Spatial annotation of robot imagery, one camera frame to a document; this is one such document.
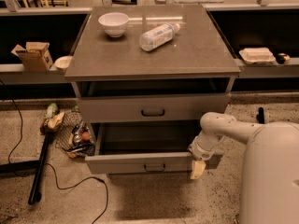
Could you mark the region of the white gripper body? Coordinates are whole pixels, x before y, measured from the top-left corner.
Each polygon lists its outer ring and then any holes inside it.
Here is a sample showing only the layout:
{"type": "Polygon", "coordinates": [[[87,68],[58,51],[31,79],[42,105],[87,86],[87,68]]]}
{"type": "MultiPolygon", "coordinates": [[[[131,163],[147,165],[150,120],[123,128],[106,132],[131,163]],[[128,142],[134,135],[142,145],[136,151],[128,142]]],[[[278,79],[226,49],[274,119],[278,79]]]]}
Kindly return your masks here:
{"type": "Polygon", "coordinates": [[[224,136],[209,134],[201,131],[189,144],[188,150],[197,161],[209,161],[215,155],[222,155],[218,146],[223,142],[224,136]]]}

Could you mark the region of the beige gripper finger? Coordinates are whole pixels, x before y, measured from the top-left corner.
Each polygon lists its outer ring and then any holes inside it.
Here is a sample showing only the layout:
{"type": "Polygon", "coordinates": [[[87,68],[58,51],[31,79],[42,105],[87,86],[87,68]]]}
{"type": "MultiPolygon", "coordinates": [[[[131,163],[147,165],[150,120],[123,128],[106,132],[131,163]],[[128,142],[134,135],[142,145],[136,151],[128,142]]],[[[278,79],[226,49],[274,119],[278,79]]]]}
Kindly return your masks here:
{"type": "Polygon", "coordinates": [[[191,180],[198,179],[206,169],[204,161],[192,161],[191,180]]]}

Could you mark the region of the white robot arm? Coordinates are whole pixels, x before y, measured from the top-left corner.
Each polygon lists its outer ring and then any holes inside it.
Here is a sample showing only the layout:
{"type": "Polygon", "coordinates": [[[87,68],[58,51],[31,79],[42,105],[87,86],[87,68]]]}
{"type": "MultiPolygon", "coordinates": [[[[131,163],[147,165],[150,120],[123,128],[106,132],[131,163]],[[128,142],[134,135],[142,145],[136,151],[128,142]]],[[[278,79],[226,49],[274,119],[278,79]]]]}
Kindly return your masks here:
{"type": "Polygon", "coordinates": [[[299,224],[299,124],[238,121],[208,112],[189,145],[197,161],[208,161],[224,137],[246,146],[242,165],[240,224],[299,224]]]}

